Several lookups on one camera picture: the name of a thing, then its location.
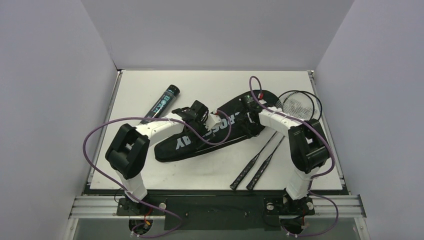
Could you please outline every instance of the racket handle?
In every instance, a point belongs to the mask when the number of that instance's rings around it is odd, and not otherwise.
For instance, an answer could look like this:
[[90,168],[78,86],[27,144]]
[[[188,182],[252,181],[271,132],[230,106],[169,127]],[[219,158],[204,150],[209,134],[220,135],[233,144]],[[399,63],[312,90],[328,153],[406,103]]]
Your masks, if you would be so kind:
[[246,177],[248,172],[253,168],[253,165],[255,165],[256,159],[258,159],[256,156],[250,160],[247,165],[244,167],[243,171],[240,172],[238,177],[231,183],[229,186],[232,190],[236,190],[239,184],[242,182],[242,180]]
[[252,180],[250,180],[249,184],[246,186],[247,190],[252,191],[255,187],[256,183],[261,178],[262,174],[264,173],[265,169],[267,169],[268,165],[271,162],[271,156],[268,157],[262,165],[260,165],[260,168],[257,170],[257,172],[254,174]]

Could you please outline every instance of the black cylindrical tube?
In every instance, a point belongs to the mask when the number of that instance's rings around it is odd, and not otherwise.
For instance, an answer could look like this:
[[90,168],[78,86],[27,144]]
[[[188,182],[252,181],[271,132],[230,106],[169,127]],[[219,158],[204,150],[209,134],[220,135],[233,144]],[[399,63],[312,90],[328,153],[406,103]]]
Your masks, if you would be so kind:
[[[161,114],[175,101],[180,90],[175,85],[169,85],[163,95],[156,101],[146,114],[146,118],[159,118]],[[140,124],[150,123],[151,120],[142,120]]]

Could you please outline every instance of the gray wall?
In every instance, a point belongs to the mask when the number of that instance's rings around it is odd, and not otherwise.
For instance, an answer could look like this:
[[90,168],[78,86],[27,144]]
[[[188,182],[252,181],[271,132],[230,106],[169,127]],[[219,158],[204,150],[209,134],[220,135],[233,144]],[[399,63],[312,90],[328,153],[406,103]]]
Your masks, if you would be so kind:
[[356,0],[316,69],[375,240],[423,239],[424,1]]
[[353,0],[81,0],[119,69],[311,70]]
[[115,66],[79,0],[10,0],[0,3],[0,78],[0,238],[60,239]]

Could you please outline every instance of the white table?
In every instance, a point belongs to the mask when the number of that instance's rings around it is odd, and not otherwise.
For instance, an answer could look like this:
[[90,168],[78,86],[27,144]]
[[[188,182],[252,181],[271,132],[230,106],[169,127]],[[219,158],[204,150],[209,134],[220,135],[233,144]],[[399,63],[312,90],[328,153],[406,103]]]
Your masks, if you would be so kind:
[[[249,91],[249,77],[257,76],[262,88],[275,95],[289,90],[313,93],[306,71],[162,71],[124,70],[117,90],[110,120],[123,117],[142,117],[170,85],[176,85],[181,93],[170,109],[189,107],[199,100],[213,110],[232,98]],[[105,159],[105,153],[119,127],[125,122],[109,125],[101,144],[97,167],[119,180],[116,172]],[[136,125],[139,121],[128,121]],[[264,129],[257,137],[241,141],[222,149],[181,161],[161,163],[155,159],[153,146],[141,171],[144,184],[149,190],[230,190],[229,185],[248,161],[255,156],[273,134]],[[277,145],[278,135],[264,150],[253,169],[238,189],[245,190],[265,158]],[[329,169],[328,160],[319,172]],[[289,141],[285,139],[275,152],[268,168],[256,184],[255,190],[283,190],[291,177],[294,165],[290,157]],[[112,181],[95,172],[91,189],[118,189]],[[339,174],[334,170],[312,184],[313,190],[341,190]]]

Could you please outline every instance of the racket grip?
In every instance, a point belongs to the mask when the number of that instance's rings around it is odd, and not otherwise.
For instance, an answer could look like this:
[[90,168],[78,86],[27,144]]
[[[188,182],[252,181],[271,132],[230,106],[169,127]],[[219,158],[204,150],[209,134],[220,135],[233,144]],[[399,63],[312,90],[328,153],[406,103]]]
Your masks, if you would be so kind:
[[252,159],[249,161],[249,163],[244,167],[243,171],[240,172],[238,177],[231,183],[229,186],[232,190],[236,190],[239,184],[242,182],[242,180],[246,177],[248,172],[253,168],[253,165],[255,165],[255,160]]
[[246,186],[247,190],[252,191],[255,187],[256,183],[261,178],[262,174],[264,173],[265,169],[267,169],[268,165],[270,164],[271,158],[268,158],[265,160],[260,168],[257,170],[257,172],[254,174],[252,180],[250,180],[249,184]]

